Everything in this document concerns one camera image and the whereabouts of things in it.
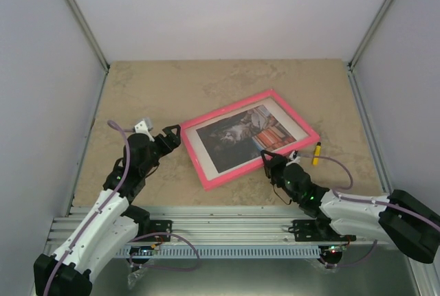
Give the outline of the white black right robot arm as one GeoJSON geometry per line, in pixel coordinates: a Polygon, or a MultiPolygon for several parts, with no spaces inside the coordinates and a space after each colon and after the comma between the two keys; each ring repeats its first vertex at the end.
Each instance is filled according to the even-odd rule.
{"type": "Polygon", "coordinates": [[[265,176],[307,215],[293,220],[289,233],[297,242],[336,242],[323,250],[320,261],[337,266],[334,253],[359,237],[387,242],[412,260],[431,264],[439,250],[439,215],[404,190],[383,196],[355,196],[315,184],[289,157],[261,151],[265,176]]]}

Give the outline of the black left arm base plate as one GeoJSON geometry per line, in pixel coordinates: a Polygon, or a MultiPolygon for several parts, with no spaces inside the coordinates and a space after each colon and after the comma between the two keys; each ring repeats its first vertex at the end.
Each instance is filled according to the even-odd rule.
{"type": "Polygon", "coordinates": [[[146,234],[164,233],[164,235],[154,235],[149,237],[143,237],[140,242],[155,242],[163,243],[168,242],[171,237],[165,235],[165,233],[171,233],[173,228],[173,222],[171,220],[148,220],[146,223],[141,223],[137,232],[137,238],[146,234]]]}

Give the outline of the cat photo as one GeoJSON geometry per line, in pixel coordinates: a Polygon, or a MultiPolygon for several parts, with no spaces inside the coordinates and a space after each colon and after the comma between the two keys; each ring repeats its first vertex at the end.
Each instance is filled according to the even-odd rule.
{"type": "Polygon", "coordinates": [[[296,141],[263,104],[198,128],[197,134],[218,173],[296,141]]]}

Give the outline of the yellow screwdriver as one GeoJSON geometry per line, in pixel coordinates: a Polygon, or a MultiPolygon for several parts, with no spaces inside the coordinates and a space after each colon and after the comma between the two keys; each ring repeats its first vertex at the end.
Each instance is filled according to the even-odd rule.
{"type": "Polygon", "coordinates": [[[314,152],[313,152],[313,158],[312,158],[312,165],[313,165],[313,166],[317,166],[318,163],[319,163],[319,158],[320,158],[321,148],[322,148],[322,144],[321,144],[321,142],[319,141],[319,142],[316,144],[315,150],[314,150],[314,152]]]}

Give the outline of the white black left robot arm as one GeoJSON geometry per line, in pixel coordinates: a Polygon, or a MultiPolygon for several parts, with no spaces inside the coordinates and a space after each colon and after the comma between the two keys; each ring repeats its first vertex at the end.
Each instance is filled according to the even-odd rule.
{"type": "Polygon", "coordinates": [[[132,202],[160,159],[179,147],[181,127],[167,126],[152,136],[147,123],[141,121],[123,140],[123,156],[115,161],[87,215],[59,248],[35,260],[37,295],[90,295],[117,251],[132,239],[149,236],[149,213],[132,202]]]}

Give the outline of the pink picture frame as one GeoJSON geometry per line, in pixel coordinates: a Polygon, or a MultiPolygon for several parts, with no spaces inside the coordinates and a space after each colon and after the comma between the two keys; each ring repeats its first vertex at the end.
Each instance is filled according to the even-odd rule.
{"type": "Polygon", "coordinates": [[[265,105],[270,113],[272,113],[296,139],[294,143],[275,150],[275,153],[286,155],[293,150],[299,150],[313,145],[320,139],[318,133],[273,89],[252,95],[213,112],[184,122],[181,125],[182,139],[205,190],[212,190],[224,183],[242,177],[249,172],[253,172],[261,168],[263,162],[260,156],[231,170],[218,173],[197,134],[197,129],[225,117],[231,117],[237,113],[247,111],[260,104],[265,105]]]}

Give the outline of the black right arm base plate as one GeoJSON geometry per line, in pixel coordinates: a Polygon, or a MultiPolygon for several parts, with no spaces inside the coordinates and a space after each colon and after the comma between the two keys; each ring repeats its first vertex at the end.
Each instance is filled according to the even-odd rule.
{"type": "Polygon", "coordinates": [[[323,220],[293,220],[288,232],[297,242],[352,242],[355,235],[343,235],[336,232],[323,220]]]}

